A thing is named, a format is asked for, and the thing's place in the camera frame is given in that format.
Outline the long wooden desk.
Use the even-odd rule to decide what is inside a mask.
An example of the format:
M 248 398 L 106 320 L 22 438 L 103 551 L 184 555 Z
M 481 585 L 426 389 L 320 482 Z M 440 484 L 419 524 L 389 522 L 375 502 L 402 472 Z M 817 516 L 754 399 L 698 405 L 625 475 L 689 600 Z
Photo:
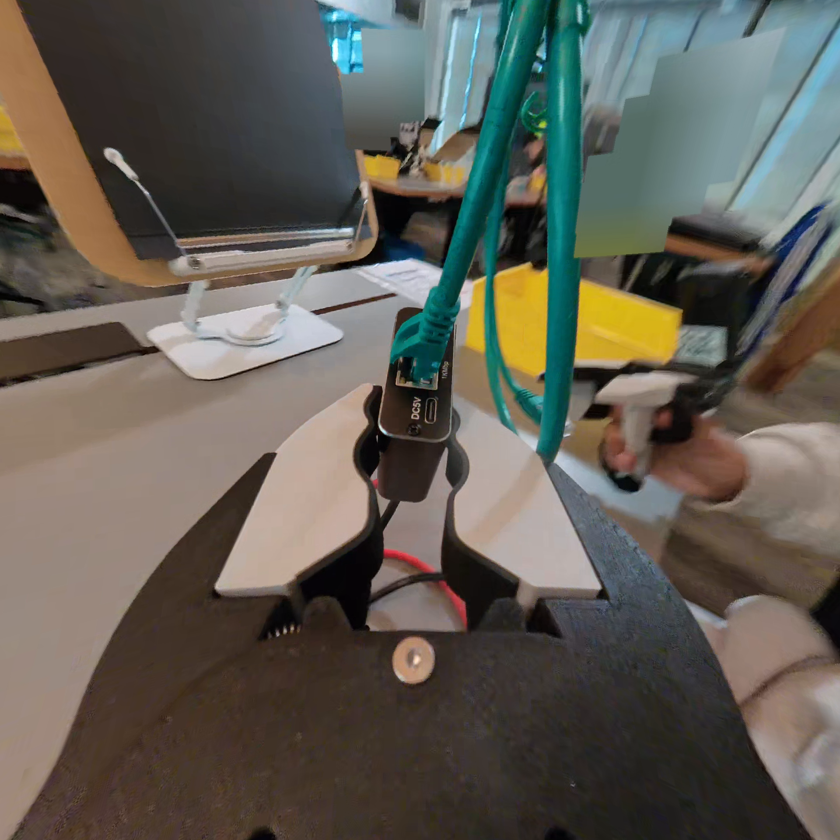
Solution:
M 412 177 L 380 177 L 367 175 L 366 180 L 371 189 L 396 196 L 422 198 L 430 203 L 443 203 L 463 198 L 467 182 L 457 185 L 447 185 L 441 182 Z M 506 185 L 506 207 L 537 207 L 543 205 L 545 196 L 541 189 L 532 190 L 528 177 L 511 179 Z

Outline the wood-framed black screen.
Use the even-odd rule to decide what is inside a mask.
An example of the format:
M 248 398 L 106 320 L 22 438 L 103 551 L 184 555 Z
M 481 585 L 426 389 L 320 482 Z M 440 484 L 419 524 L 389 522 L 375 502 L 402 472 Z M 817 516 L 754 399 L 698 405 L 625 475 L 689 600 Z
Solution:
M 2 99 L 70 243 L 141 287 L 379 234 L 317 2 L 2 2 Z

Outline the yellow plastic bin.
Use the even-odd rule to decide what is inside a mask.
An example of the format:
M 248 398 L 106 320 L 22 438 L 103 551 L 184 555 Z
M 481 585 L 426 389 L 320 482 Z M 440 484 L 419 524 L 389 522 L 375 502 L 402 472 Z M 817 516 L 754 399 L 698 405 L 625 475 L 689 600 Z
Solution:
M 525 264 L 495 276 L 497 333 L 512 376 L 530 385 L 545 370 L 548 271 Z M 667 362 L 676 353 L 678 308 L 581 280 L 575 360 Z

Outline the white paper sheet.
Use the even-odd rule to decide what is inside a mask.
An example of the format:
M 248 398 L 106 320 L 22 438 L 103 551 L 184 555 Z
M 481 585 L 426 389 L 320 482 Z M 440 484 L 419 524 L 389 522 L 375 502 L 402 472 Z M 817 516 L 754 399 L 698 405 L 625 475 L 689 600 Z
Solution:
M 419 259 L 400 259 L 356 269 L 368 281 L 420 308 L 443 274 L 440 267 Z

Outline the person's right forearm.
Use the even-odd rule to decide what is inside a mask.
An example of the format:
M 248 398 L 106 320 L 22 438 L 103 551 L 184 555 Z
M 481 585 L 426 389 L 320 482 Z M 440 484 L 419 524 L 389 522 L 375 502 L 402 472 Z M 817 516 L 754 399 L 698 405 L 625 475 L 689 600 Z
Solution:
M 783 424 L 738 437 L 749 467 L 738 496 L 706 504 L 755 519 L 772 538 L 839 555 L 839 426 Z

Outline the black network adapter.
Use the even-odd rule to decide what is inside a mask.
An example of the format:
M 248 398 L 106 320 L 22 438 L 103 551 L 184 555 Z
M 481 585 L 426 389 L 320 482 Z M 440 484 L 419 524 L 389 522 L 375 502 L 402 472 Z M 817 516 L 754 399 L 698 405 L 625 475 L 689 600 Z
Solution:
M 433 379 L 415 383 L 403 358 L 389 363 L 378 417 L 377 486 L 388 501 L 423 501 L 453 430 L 453 330 Z

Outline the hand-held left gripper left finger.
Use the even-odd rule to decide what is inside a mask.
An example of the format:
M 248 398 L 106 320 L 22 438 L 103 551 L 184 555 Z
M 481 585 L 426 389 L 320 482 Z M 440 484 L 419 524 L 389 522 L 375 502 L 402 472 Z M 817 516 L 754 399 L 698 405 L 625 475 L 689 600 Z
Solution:
M 278 447 L 217 578 L 217 595 L 279 595 L 298 615 L 330 597 L 353 629 L 365 627 L 384 559 L 372 482 L 382 394 L 378 385 L 360 385 Z

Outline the grey desk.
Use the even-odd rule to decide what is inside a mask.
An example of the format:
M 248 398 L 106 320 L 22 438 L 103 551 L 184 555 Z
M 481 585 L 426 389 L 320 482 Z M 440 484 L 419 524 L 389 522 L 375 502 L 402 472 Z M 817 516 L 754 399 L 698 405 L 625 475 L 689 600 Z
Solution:
M 2 838 L 154 569 L 260 456 L 382 380 L 412 305 L 358 269 L 316 275 L 300 301 L 343 339 L 222 381 L 148 353 L 2 389 Z

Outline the person's grey hoodie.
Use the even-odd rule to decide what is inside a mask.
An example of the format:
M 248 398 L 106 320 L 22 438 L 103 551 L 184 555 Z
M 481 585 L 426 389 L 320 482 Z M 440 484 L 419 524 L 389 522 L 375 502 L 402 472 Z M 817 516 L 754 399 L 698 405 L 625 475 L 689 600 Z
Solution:
M 713 647 L 772 781 L 812 838 L 839 838 L 838 648 L 767 595 L 730 604 Z

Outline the cardboard box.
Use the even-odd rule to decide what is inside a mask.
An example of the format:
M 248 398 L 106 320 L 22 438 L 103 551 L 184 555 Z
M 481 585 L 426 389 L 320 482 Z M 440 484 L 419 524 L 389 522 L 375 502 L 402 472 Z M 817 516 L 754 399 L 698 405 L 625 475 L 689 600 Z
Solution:
M 466 165 L 472 161 L 480 136 L 480 126 L 470 126 L 453 133 L 436 152 L 429 152 L 426 162 L 433 165 Z

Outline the blue white striped object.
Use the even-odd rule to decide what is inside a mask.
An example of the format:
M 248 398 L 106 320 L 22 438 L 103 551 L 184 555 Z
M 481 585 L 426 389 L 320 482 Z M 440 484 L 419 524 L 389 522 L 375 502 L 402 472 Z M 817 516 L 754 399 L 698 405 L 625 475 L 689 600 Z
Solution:
M 767 337 L 783 306 L 803 288 L 838 227 L 838 204 L 823 202 L 802 215 L 769 250 L 770 266 L 755 282 L 749 318 L 739 335 L 738 354 L 747 361 Z

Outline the wooden post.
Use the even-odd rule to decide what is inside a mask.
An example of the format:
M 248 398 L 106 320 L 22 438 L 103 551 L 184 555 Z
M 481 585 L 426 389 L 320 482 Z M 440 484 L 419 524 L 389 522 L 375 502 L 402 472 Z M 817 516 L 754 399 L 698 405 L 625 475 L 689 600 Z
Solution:
M 742 378 L 748 390 L 778 394 L 828 348 L 839 330 L 839 258 L 835 257 L 800 295 L 780 332 Z

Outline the person's right hand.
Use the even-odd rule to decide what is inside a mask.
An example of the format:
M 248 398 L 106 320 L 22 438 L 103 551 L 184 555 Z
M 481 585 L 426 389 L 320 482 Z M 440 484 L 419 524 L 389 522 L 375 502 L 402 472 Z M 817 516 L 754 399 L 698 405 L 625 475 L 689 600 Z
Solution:
M 622 414 L 613 410 L 600 446 L 604 464 L 619 474 L 632 474 L 636 456 L 627 446 L 621 427 Z M 731 501 L 744 489 L 749 477 L 746 455 L 739 439 L 709 418 L 692 421 L 692 435 L 679 444 L 651 444 L 647 477 L 671 489 L 712 504 Z

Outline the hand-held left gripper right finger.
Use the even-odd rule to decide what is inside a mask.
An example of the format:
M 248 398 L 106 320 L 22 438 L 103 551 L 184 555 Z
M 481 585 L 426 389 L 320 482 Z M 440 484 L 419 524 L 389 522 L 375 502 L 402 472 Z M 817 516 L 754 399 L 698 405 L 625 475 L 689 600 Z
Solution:
M 541 458 L 473 406 L 453 421 L 441 561 L 467 626 L 498 600 L 530 618 L 541 600 L 598 598 L 602 581 Z

